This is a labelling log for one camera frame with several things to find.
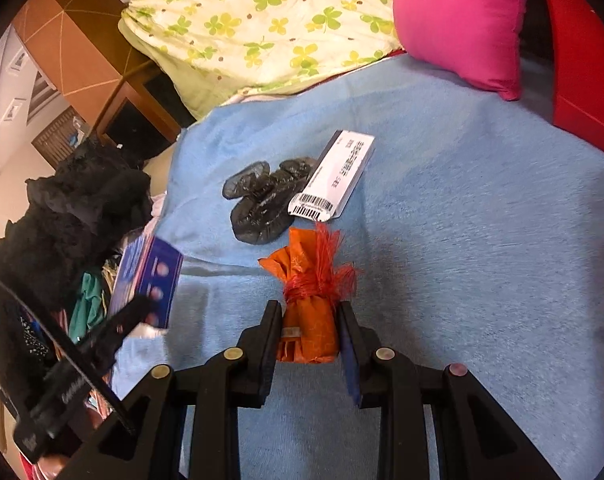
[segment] black cloth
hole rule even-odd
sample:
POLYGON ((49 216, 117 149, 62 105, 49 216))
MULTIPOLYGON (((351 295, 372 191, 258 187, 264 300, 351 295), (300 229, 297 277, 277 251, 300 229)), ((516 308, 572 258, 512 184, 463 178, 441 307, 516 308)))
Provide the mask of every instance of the black cloth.
MULTIPOLYGON (((94 140, 56 174, 27 181, 29 208, 9 222, 0 260, 50 310, 71 319, 85 270, 101 267, 120 239, 151 218, 150 178, 140 160, 94 140)), ((29 351, 20 306, 0 288, 0 388, 12 411, 32 407, 48 368, 29 351)))

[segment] orange fabric bundle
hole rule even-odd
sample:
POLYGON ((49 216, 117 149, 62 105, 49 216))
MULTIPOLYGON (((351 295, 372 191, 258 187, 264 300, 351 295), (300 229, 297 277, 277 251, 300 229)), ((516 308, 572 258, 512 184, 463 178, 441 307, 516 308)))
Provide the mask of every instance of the orange fabric bundle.
POLYGON ((339 231, 325 224, 315 230, 288 230, 288 246, 275 251, 259 264, 284 282, 287 309, 277 347, 279 361, 330 363, 339 353, 335 307, 355 291, 355 269, 343 265, 333 269, 339 247, 339 231))

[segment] brown furniture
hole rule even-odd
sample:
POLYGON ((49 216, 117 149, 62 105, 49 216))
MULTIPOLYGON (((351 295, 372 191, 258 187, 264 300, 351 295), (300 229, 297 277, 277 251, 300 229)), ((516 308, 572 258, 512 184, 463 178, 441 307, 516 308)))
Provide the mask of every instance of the brown furniture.
POLYGON ((194 119, 167 76, 120 34, 124 6, 120 0, 29 0, 13 25, 42 72, 103 142, 150 158, 194 119))

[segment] pink pillow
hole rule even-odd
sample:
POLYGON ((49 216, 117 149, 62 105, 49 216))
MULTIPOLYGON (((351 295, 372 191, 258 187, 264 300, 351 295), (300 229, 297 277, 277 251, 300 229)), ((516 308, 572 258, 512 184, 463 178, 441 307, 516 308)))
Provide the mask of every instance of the pink pillow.
POLYGON ((518 99, 519 31, 526 0, 393 0, 411 56, 452 70, 502 99, 518 99))

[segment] blue towel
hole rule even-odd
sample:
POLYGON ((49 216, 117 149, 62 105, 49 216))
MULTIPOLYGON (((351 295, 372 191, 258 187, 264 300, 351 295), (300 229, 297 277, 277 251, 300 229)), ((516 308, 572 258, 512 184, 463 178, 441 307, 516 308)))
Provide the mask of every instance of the blue towel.
MULTIPOLYGON (((363 270, 360 324, 418 364, 466 363, 563 479, 594 478, 604 465, 604 154, 540 116, 551 81, 525 64, 524 98, 507 103, 398 56, 284 101, 213 111, 178 141, 157 231, 185 255, 169 332, 125 342, 118 394, 153 364, 202 364, 281 300, 257 260, 288 237, 235 240, 222 185, 255 160, 318 156, 344 128, 376 136, 331 223, 345 237, 338 259, 363 270)), ((240 410, 242 478, 374 478, 378 427, 376 410, 352 405, 339 364, 278 364, 266 406, 240 410)))

